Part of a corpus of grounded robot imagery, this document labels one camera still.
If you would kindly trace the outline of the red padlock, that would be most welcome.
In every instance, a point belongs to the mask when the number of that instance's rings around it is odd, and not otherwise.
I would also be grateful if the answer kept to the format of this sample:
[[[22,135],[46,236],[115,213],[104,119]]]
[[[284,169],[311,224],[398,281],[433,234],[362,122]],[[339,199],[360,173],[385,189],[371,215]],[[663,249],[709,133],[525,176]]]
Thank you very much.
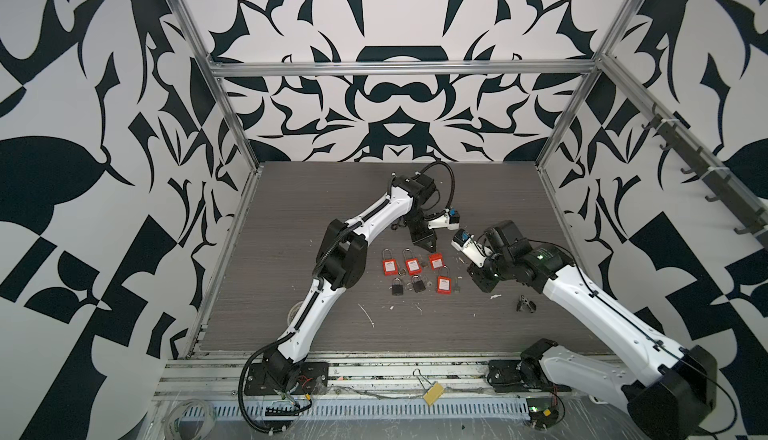
[[[389,248],[382,250],[382,270],[385,276],[393,276],[399,273],[397,260]]]
[[[436,292],[443,295],[450,295],[453,293],[453,279],[450,275],[448,266],[443,266],[437,270]]]
[[[445,267],[445,260],[441,253],[435,252],[428,257],[430,268],[434,271],[439,271]]]
[[[405,269],[409,275],[415,276],[422,272],[423,267],[419,257],[410,248],[405,248],[402,255]]]

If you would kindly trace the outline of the small black padlock front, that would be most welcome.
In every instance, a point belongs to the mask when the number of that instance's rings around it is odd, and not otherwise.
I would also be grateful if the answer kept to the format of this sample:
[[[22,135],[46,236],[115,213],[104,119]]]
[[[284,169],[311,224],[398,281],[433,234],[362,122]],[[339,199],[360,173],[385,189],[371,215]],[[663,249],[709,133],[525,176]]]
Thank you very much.
[[[426,285],[420,275],[412,276],[410,285],[415,293],[421,293],[426,290]]]

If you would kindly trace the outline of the small black padlock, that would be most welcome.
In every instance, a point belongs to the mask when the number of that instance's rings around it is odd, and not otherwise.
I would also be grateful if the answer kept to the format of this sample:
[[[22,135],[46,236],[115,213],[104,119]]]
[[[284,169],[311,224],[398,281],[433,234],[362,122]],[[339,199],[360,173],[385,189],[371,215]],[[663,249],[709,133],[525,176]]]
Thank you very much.
[[[420,275],[412,276],[410,285],[415,293],[421,293],[426,290],[426,285]]]
[[[405,293],[405,286],[400,277],[395,277],[391,284],[391,293],[393,296],[402,296]]]

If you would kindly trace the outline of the red padlock front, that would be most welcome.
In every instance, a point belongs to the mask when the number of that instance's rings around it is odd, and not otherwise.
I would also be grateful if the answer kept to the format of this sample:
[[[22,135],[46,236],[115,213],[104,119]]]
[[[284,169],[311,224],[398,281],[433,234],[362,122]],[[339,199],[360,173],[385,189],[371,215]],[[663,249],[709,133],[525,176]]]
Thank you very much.
[[[448,266],[443,266],[437,270],[436,292],[443,295],[450,295],[453,293],[453,279],[450,275]]]

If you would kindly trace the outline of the small black padlock back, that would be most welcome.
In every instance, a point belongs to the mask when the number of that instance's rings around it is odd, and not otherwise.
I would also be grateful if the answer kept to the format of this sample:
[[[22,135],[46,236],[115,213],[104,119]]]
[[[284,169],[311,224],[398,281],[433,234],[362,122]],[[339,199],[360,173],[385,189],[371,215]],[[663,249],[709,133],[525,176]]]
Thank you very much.
[[[405,293],[405,286],[400,277],[395,277],[391,284],[391,293],[393,296],[402,296]]]

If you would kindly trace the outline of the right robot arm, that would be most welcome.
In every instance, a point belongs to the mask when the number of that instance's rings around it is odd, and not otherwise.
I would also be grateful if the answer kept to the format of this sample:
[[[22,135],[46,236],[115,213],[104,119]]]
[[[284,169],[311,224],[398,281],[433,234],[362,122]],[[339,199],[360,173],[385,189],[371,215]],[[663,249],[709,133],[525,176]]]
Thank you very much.
[[[704,348],[687,348],[639,319],[603,291],[566,248],[524,237],[510,221],[484,232],[464,230],[453,247],[469,261],[468,272],[484,292],[502,281],[528,286],[560,305],[622,361],[612,366],[542,338],[518,364],[530,386],[565,385],[627,413],[651,439],[686,439],[716,407],[717,362]]]

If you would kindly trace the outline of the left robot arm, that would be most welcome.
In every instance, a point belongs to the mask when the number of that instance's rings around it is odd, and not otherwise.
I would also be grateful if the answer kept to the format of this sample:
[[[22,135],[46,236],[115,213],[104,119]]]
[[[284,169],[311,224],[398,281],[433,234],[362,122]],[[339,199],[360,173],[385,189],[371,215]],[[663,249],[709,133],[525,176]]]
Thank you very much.
[[[263,349],[266,376],[279,389],[287,391],[297,383],[315,335],[338,298],[362,277],[368,247],[378,235],[398,224],[409,230],[414,246],[429,253],[437,250],[436,233],[422,209],[436,191],[434,179],[423,172],[395,176],[386,194],[364,212],[328,225],[309,292],[283,335]]]

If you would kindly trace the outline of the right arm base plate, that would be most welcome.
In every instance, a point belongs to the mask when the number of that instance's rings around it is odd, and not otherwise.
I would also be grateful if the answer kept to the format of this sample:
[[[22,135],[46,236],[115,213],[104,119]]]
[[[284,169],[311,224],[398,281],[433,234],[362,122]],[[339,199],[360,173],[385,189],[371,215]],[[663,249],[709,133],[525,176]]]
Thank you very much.
[[[496,393],[572,391],[569,386],[550,381],[533,360],[491,360],[486,382]]]

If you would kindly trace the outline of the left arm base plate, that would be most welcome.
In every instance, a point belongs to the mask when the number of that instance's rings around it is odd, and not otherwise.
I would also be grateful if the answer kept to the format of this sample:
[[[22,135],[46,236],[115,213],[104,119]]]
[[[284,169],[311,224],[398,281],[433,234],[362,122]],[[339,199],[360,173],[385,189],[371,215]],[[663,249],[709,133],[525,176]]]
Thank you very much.
[[[246,396],[312,393],[327,386],[329,367],[328,362],[300,362],[285,368],[255,363],[249,367],[243,391]]]

